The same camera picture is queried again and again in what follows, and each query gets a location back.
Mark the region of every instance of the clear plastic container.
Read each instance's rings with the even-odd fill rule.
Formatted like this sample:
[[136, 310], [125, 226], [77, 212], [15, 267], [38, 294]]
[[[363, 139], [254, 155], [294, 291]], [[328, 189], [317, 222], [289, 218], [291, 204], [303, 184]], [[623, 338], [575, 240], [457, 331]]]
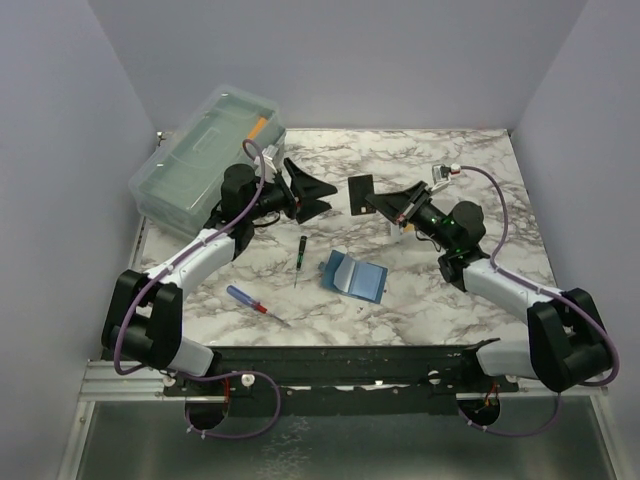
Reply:
[[275, 103], [217, 88], [129, 181], [138, 210], [164, 229], [194, 237], [220, 201], [227, 167], [252, 164], [242, 141], [252, 138], [264, 148], [283, 144], [284, 133]]

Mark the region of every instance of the blue cloth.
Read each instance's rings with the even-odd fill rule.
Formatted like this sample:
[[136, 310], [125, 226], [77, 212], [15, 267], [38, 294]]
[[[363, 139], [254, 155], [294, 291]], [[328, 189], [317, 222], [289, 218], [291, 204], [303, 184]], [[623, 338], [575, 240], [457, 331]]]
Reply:
[[372, 263], [360, 262], [336, 250], [326, 264], [320, 264], [324, 288], [372, 303], [380, 303], [384, 293], [388, 269]]

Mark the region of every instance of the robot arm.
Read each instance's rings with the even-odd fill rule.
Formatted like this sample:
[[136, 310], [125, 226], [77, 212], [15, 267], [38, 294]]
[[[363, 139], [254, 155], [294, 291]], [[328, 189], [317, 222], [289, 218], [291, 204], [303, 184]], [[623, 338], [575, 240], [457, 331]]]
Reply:
[[587, 292], [544, 287], [496, 269], [479, 247], [486, 233], [482, 208], [462, 201], [445, 214], [432, 204], [434, 192], [446, 188], [450, 175], [459, 172], [457, 165], [438, 165], [433, 168], [433, 189], [418, 182], [402, 192], [369, 194], [366, 201], [392, 223], [411, 223], [442, 247], [445, 253], [438, 263], [446, 282], [488, 299], [527, 325], [528, 340], [480, 345], [475, 352], [478, 374], [534, 378], [562, 392], [610, 369], [613, 360], [604, 338], [560, 301], [579, 307], [604, 330]]
[[209, 275], [231, 263], [247, 248], [254, 235], [253, 220], [282, 211], [298, 223], [304, 223], [331, 208], [320, 198], [337, 193], [334, 186], [306, 174], [290, 159], [284, 160], [284, 166], [291, 177], [290, 186], [276, 172], [273, 183], [265, 183], [257, 202], [242, 221], [207, 242], [246, 208], [257, 191], [258, 179], [252, 167], [244, 164], [229, 167], [221, 186], [220, 208], [214, 209], [189, 245], [148, 272], [127, 270], [120, 275], [102, 332], [102, 345], [115, 350], [130, 305], [151, 279], [168, 268], [168, 275], [154, 284], [139, 304], [141, 307], [151, 305], [150, 314], [137, 311], [131, 317], [124, 332], [122, 354], [158, 370], [175, 370], [198, 377], [210, 373], [213, 351], [182, 336], [184, 299]]

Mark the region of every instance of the marble tabletop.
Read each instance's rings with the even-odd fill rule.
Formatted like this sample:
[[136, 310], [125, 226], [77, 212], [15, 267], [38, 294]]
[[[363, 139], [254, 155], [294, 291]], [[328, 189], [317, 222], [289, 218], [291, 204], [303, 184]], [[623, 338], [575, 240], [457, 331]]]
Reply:
[[[347, 177], [372, 174], [376, 193], [403, 190], [424, 180], [431, 166], [481, 166], [499, 181], [509, 204], [509, 238], [498, 260], [532, 280], [553, 285], [553, 276], [504, 130], [288, 130], [286, 155], [311, 175], [338, 188], [333, 209], [304, 225], [284, 218], [257, 229], [247, 250], [213, 273], [184, 305], [184, 335], [205, 345], [433, 345], [483, 339], [525, 338], [526, 327], [483, 298], [442, 280], [430, 242], [404, 235], [395, 243], [380, 214], [352, 217]], [[502, 214], [488, 181], [473, 172], [455, 178], [434, 204], [448, 212], [462, 199], [482, 206], [491, 252]], [[309, 240], [293, 288], [300, 235]], [[150, 225], [144, 269], [166, 260], [186, 242]], [[379, 305], [338, 295], [320, 286], [318, 264], [332, 249], [385, 266], [389, 274]], [[240, 305], [226, 293], [236, 285], [259, 299], [286, 325]]]

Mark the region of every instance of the white wall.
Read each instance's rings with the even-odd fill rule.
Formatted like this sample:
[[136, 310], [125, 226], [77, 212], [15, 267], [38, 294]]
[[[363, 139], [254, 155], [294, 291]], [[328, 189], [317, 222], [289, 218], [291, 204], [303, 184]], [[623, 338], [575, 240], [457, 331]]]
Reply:
[[290, 127], [515, 127], [585, 0], [89, 0], [158, 129], [228, 83]]
[[0, 477], [55, 478], [154, 131], [84, 0], [0, 14]]
[[561, 286], [593, 294], [622, 354], [613, 403], [640, 473], [640, 2], [590, 0], [513, 142]]

